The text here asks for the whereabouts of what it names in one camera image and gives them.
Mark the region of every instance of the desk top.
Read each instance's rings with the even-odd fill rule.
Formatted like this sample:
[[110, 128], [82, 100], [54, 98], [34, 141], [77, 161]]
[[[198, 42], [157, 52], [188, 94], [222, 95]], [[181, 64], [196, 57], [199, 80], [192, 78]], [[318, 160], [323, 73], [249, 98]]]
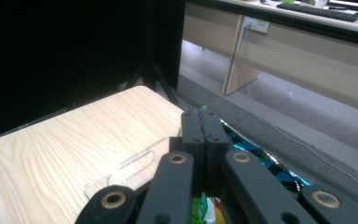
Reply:
[[[187, 0], [187, 2], [215, 7], [358, 44], [358, 19], [355, 22], [340, 21], [285, 10], [276, 8], [276, 5], [280, 4], [280, 2], [274, 1], [268, 1], [266, 4], [261, 4], [259, 0]], [[347, 12], [355, 13], [355, 11], [350, 10], [347, 10]]]
[[0, 223], [75, 222], [85, 185], [177, 135], [181, 113], [136, 87], [0, 137]]

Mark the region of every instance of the cable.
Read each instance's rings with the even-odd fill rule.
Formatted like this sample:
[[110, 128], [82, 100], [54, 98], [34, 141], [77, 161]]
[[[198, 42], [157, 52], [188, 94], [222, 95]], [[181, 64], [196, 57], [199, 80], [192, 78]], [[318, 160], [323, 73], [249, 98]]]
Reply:
[[352, 179], [352, 180], [358, 185], [358, 180], [357, 180], [353, 175], [351, 175], [351, 174], [349, 174], [348, 172], [342, 170], [341, 168], [337, 167], [336, 165], [330, 163], [330, 162], [327, 161], [326, 159], [322, 158], [322, 157], [321, 157], [317, 152], [315, 152], [311, 147], [309, 147], [309, 146], [307, 146], [307, 145], [305, 145], [305, 144], [303, 144], [303, 143], [297, 141], [296, 139], [290, 137], [290, 136], [287, 135], [286, 133], [282, 132], [278, 127], [276, 127], [275, 125], [273, 125], [272, 123], [270, 123], [270, 122], [268, 122], [268, 121], [266, 121], [266, 120], [264, 120], [264, 119], [261, 119], [261, 118], [257, 115], [257, 113], [256, 113], [256, 111], [255, 111], [255, 105], [254, 105], [255, 99], [254, 99], [254, 97], [253, 97], [253, 95], [252, 95], [251, 87], [250, 87], [250, 85], [249, 85], [249, 80], [248, 80], [247, 73], [246, 73], [246, 63], [245, 63], [245, 62], [246, 62], [246, 43], [247, 43], [247, 40], [248, 40], [249, 28], [250, 28], [251, 26], [252, 26], [252, 22], [251, 22], [251, 21], [247, 22], [247, 24], [246, 24], [246, 29], [245, 29], [245, 31], [244, 31], [244, 32], [245, 32], [245, 37], [244, 37], [243, 42], [244, 42], [244, 45], [245, 45], [245, 51], [244, 51], [244, 53], [243, 53], [243, 58], [244, 58], [243, 66], [244, 66], [245, 82], [246, 82], [246, 87], [247, 87], [246, 89], [247, 89], [247, 91], [248, 91], [248, 93], [249, 93], [249, 97], [251, 98], [252, 110], [253, 110], [253, 114], [255, 115], [255, 117], [256, 117], [258, 120], [260, 120], [261, 122], [267, 124], [269, 127], [275, 129], [278, 133], [280, 133], [281, 135], [283, 135], [283, 136], [286, 137], [287, 139], [289, 139], [289, 140], [291, 140], [291, 141], [293, 141], [293, 142], [295, 142], [295, 143], [301, 145], [302, 147], [305, 147], [308, 151], [310, 151], [313, 155], [315, 155], [315, 156], [316, 156], [317, 158], [319, 158], [321, 161], [323, 161], [323, 162], [326, 163], [327, 165], [329, 165], [329, 166], [335, 168], [336, 170], [340, 171], [342, 174], [344, 174], [344, 175], [346, 175], [347, 177], [349, 177], [350, 179]]

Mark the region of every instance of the black stand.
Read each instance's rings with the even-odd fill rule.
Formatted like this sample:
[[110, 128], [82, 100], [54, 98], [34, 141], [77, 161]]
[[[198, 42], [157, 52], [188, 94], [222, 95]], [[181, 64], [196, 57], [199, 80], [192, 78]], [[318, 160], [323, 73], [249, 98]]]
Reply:
[[163, 90], [168, 96], [171, 103], [178, 105], [176, 97], [173, 95], [167, 80], [159, 69], [159, 66], [154, 62], [156, 57], [156, 14], [155, 14], [155, 0], [145, 0], [145, 48], [146, 55], [145, 61], [141, 64], [140, 68], [135, 72], [129, 80], [126, 89], [135, 86], [138, 78], [143, 75], [143, 83], [151, 90], [156, 90], [156, 81], [159, 81]]

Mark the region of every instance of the tripod leg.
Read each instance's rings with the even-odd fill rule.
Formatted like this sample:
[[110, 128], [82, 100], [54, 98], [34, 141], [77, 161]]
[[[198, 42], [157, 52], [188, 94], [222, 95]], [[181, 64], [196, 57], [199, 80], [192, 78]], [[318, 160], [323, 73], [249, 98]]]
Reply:
[[144, 67], [145, 67], [145, 62], [143, 62], [143, 63], [141, 64], [141, 66], [139, 67], [139, 69], [136, 70], [135, 74], [131, 77], [131, 79], [130, 79], [129, 82], [127, 83], [127, 86], [126, 86], [125, 90], [135, 86], [136, 81], [137, 81], [138, 78], [141, 76], [142, 71], [144, 70]]
[[173, 103], [174, 105], [179, 105], [178, 101], [176, 100], [176, 97], [173, 95], [171, 91], [171, 87], [168, 85], [167, 80], [165, 80], [165, 77], [162, 75], [161, 70], [159, 70], [159, 67], [155, 63], [153, 63], [153, 67], [156, 70], [157, 79], [159, 83], [161, 83], [161, 86], [164, 89], [165, 93], [167, 93], [170, 102]]

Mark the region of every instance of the black backdrop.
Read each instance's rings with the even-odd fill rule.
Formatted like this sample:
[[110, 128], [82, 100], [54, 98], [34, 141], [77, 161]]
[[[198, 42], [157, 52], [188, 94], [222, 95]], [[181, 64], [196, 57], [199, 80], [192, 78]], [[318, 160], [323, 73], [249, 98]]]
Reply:
[[[176, 88], [184, 0], [155, 1], [156, 62]], [[145, 59], [145, 0], [0, 4], [0, 133], [117, 91]]]

